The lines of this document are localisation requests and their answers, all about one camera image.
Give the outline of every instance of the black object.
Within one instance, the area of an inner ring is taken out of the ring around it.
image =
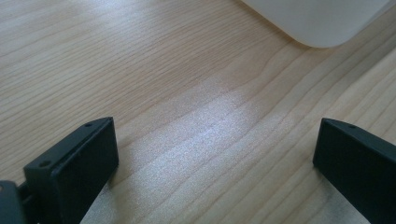
[[[323,119],[314,164],[371,223],[396,223],[396,146]]]
[[[18,188],[0,181],[0,223],[79,223],[118,165],[113,119],[86,123],[27,164]]]

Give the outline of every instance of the tabletop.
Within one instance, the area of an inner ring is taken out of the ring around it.
[[[312,158],[322,118],[396,143],[395,23],[314,49],[239,0],[2,1],[0,179],[111,116],[82,223],[368,223]]]

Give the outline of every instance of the white container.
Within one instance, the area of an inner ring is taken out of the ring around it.
[[[396,0],[243,0],[285,33],[312,47],[340,45]]]

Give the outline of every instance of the wooden surface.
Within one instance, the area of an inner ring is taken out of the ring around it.
[[[236,0],[2,1],[0,178],[113,116],[83,223],[367,223],[312,156],[323,117],[396,143],[395,23],[311,49]]]

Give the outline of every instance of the wooden table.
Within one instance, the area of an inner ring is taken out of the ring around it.
[[[239,0],[2,1],[0,178],[113,116],[83,223],[367,223],[312,157],[323,117],[396,143],[395,23],[312,49]]]

